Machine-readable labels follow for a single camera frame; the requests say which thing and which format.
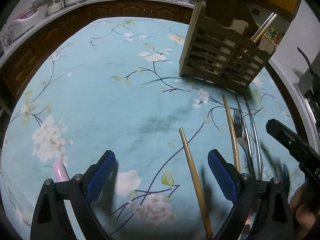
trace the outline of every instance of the fork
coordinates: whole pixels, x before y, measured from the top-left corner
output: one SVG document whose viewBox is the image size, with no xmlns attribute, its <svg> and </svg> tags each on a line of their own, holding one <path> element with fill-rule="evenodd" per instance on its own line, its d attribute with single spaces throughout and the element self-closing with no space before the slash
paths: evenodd
<svg viewBox="0 0 320 240">
<path fill-rule="evenodd" d="M 248 163 L 249 174 L 251 175 L 252 178 L 255 179 L 252 158 L 249 154 L 249 145 L 247 142 L 247 138 L 244 137 L 243 125 L 244 124 L 243 124 L 243 118 L 242 118 L 242 111 L 241 109 L 236 108 L 234 113 L 234 122 L 233 122 L 236 139 L 245 152 L 245 156 L 247 158 L 247 163 Z"/>
</svg>

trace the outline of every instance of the wooden utensil holder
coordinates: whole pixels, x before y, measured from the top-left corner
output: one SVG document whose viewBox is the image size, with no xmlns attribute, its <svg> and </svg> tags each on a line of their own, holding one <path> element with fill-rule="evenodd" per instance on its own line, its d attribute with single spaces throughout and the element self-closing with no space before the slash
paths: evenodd
<svg viewBox="0 0 320 240">
<path fill-rule="evenodd" d="M 193 11 L 179 61 L 179 76 L 197 77 L 243 91 L 269 61 L 274 49 L 260 49 L 245 36 L 245 29 L 237 32 L 206 17 L 205 6 L 205 2 L 198 2 Z"/>
</svg>

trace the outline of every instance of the chopstick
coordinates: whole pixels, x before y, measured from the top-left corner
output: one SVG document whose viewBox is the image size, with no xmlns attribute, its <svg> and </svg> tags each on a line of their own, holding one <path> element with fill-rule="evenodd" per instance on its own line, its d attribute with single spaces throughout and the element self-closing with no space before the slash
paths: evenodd
<svg viewBox="0 0 320 240">
<path fill-rule="evenodd" d="M 233 151 L 233 160 L 235 162 L 236 169 L 240 172 L 240 163 L 239 163 L 239 152 L 238 152 L 238 145 L 237 145 L 237 139 L 236 139 L 236 133 L 235 128 L 233 127 L 233 121 L 230 114 L 228 102 L 225 95 L 222 95 L 224 108 L 226 109 L 227 119 L 228 119 L 228 125 L 230 130 L 230 136 L 231 136 L 231 143 L 232 143 L 232 151 Z"/>
<path fill-rule="evenodd" d="M 189 145 L 188 145 L 188 141 L 186 139 L 186 136 L 184 134 L 184 131 L 183 131 L 182 127 L 179 128 L 179 132 L 180 132 L 183 148 L 184 148 L 184 151 L 186 153 L 186 157 L 187 157 L 187 161 L 188 161 L 188 165 L 189 165 L 189 169 L 190 169 L 193 185 L 194 185 L 195 190 L 196 190 L 196 195 L 197 195 L 197 199 L 198 199 L 198 203 L 199 203 L 199 207 L 200 207 L 200 212 L 201 212 L 201 216 L 202 216 L 202 220 L 203 220 L 203 224 L 204 224 L 204 230 L 205 230 L 205 233 L 207 235 L 207 239 L 212 239 L 213 232 L 212 232 L 212 228 L 211 228 L 211 223 L 210 223 L 207 207 L 205 205 L 204 193 L 202 191 L 202 187 L 201 187 L 201 184 L 200 184 L 200 180 L 199 180 L 199 177 L 198 177 L 196 166 L 195 166 L 195 163 L 193 162 L 192 155 L 191 155 L 191 152 L 190 152 L 190 148 L 189 148 Z"/>
</svg>

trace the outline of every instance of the blue floral tablecloth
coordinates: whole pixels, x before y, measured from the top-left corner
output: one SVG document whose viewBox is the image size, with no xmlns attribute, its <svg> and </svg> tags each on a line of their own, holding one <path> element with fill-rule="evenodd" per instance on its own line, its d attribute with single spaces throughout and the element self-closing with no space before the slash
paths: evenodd
<svg viewBox="0 0 320 240">
<path fill-rule="evenodd" d="M 91 208 L 112 239 L 205 239 L 179 127 L 191 140 L 212 228 L 218 231 L 232 204 L 212 175 L 207 154 L 216 148 L 233 163 L 222 95 L 229 107 L 238 106 L 230 91 L 178 76 L 187 29 L 149 18 L 100 19 L 43 63 L 15 107 L 1 157 L 5 212 L 23 239 L 29 239 L 44 180 L 54 179 L 53 162 L 62 160 L 72 177 L 106 150 L 115 153 L 116 168 Z M 288 108 L 265 69 L 246 96 L 264 161 L 263 179 L 281 176 L 277 167 L 285 163 L 291 197 L 303 174 L 265 129 L 275 118 L 295 131 Z M 238 98 L 246 115 L 244 99 Z M 247 115 L 246 123 L 250 128 Z M 240 147 L 239 153 L 241 172 L 248 172 Z M 253 158 L 257 167 L 255 149 Z M 78 239 L 84 239 L 70 203 L 66 206 Z"/>
</svg>

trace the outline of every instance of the black clamp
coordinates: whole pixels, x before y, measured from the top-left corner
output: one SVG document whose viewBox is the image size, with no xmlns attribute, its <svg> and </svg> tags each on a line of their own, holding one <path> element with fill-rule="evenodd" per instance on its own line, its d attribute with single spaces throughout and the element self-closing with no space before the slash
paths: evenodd
<svg viewBox="0 0 320 240">
<path fill-rule="evenodd" d="M 233 203 L 214 240 L 237 240 L 256 201 L 260 202 L 260 209 L 248 240 L 294 238 L 290 207 L 280 179 L 260 181 L 247 173 L 240 174 L 216 149 L 208 153 L 208 164 L 225 198 Z"/>
<path fill-rule="evenodd" d="M 314 213 L 320 207 L 320 156 L 299 135 L 276 119 L 266 125 L 267 133 L 289 150 L 289 154 L 299 162 L 300 170 L 306 176 L 303 203 Z M 317 240 L 320 232 L 320 216 L 303 240 Z"/>
<path fill-rule="evenodd" d="M 46 179 L 33 214 L 30 239 L 76 240 L 64 204 L 64 200 L 70 200 L 85 239 L 109 240 L 89 205 L 99 198 L 115 163 L 115 154 L 106 151 L 84 174 L 57 183 Z"/>
</svg>

